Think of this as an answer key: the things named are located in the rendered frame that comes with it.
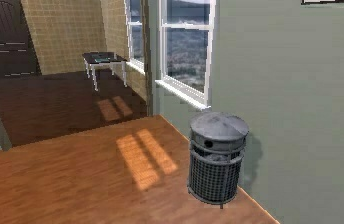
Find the grey metal mesh bin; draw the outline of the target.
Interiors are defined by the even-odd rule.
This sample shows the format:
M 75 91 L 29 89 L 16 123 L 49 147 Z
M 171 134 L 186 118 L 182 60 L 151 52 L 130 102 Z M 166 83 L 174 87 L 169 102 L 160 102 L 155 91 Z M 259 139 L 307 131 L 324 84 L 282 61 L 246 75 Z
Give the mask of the grey metal mesh bin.
M 187 191 L 201 202 L 219 205 L 237 194 L 249 127 L 224 112 L 202 112 L 190 121 Z

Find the dark top white leg table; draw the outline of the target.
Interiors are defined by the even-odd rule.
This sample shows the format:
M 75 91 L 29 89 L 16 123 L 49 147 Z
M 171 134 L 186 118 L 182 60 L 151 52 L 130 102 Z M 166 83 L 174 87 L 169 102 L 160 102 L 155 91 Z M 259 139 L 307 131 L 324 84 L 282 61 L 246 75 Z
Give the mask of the dark top white leg table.
M 86 75 L 88 78 L 92 78 L 95 91 L 98 91 L 96 68 L 101 66 L 120 65 L 122 69 L 123 83 L 124 86 L 127 86 L 127 60 L 124 57 L 118 55 L 115 52 L 87 52 L 83 53 L 82 57 L 85 64 Z M 96 63 L 95 58 L 110 58 L 110 62 Z

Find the white framed wall picture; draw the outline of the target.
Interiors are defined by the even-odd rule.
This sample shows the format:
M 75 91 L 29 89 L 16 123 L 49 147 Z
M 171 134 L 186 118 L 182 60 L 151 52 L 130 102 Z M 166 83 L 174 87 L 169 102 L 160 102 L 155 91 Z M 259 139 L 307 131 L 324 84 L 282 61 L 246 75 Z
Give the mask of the white framed wall picture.
M 311 4 L 343 4 L 344 0 L 300 0 L 301 5 Z

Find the white framed window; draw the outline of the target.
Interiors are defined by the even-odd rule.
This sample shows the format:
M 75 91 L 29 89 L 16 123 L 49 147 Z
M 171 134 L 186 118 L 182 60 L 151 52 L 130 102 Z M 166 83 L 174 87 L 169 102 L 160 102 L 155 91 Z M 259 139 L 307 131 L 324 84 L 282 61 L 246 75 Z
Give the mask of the white framed window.
M 129 65 L 144 74 L 141 0 L 124 0 Z
M 210 108 L 216 0 L 158 0 L 160 78 L 198 110 Z

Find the dark brown cabinet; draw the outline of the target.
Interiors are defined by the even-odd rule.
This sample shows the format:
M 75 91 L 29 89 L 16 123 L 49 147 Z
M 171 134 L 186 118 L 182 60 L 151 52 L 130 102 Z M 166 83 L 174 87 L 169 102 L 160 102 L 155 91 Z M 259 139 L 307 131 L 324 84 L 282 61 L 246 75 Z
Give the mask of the dark brown cabinet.
M 21 0 L 0 0 L 0 79 L 40 74 Z

